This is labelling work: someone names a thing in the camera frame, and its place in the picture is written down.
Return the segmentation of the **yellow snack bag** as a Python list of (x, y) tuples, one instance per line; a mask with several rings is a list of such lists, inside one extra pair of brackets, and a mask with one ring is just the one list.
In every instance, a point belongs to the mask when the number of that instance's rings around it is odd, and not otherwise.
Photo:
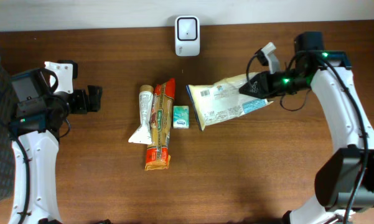
[(213, 85), (187, 85), (199, 128), (238, 118), (272, 102), (243, 95), (239, 89), (247, 84), (244, 74), (224, 78)]

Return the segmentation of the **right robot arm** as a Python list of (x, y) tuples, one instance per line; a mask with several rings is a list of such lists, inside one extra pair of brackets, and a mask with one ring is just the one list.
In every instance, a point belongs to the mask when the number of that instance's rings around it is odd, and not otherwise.
[(320, 32), (294, 39), (295, 54), (285, 69), (274, 44), (254, 58), (266, 67), (247, 75), (239, 92), (259, 99), (313, 92), (324, 111), (333, 155), (317, 172), (315, 194), (286, 212), (283, 223), (348, 223), (351, 215), (374, 208), (374, 129), (357, 95), (350, 60), (344, 51), (326, 50)]

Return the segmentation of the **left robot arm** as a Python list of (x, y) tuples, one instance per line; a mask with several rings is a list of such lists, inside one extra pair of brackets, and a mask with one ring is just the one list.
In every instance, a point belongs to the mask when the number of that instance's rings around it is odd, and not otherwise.
[(74, 90), (71, 80), (47, 68), (17, 74), (11, 86), (19, 102), (7, 126), (16, 168), (9, 221), (62, 223), (55, 176), (59, 131), (68, 115), (99, 111), (103, 89)]

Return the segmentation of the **red orange pasta packet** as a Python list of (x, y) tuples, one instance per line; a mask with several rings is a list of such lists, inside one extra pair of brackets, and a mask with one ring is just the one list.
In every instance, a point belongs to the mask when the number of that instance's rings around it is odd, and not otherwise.
[(152, 143), (147, 147), (145, 170), (169, 168), (171, 159), (169, 141), (174, 98), (174, 78), (161, 85), (156, 85), (150, 119)]

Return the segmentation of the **white tube with tan cap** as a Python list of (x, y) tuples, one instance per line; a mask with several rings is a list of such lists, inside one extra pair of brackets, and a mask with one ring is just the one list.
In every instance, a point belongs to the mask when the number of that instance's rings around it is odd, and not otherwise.
[(153, 87), (142, 85), (139, 89), (139, 118), (140, 126), (135, 130), (128, 142), (150, 145), (152, 143), (150, 118), (153, 102)]

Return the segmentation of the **teal tissue pack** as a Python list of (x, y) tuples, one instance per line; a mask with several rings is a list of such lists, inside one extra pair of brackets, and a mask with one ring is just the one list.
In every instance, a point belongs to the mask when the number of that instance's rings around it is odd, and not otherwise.
[(189, 129), (189, 107), (188, 106), (174, 106), (173, 128)]

